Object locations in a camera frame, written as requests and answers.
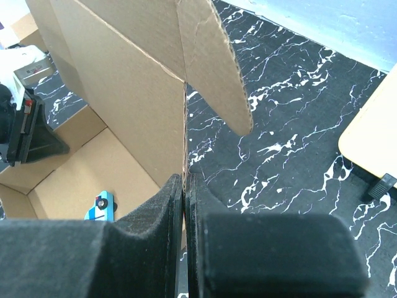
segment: blue and white object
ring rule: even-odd
[[[115,206],[113,194],[102,191],[96,196],[94,205],[88,210],[84,219],[113,222]]]

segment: black marble surface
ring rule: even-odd
[[[367,297],[396,297],[395,200],[387,195],[362,204],[368,181],[337,146],[384,75],[221,1],[215,5],[241,65],[255,125],[252,134],[235,135],[190,88],[190,170],[202,173],[230,209],[340,217],[371,277]],[[85,105],[58,74],[35,91],[46,101],[52,127]],[[188,297],[186,257],[181,260],[179,297]]]

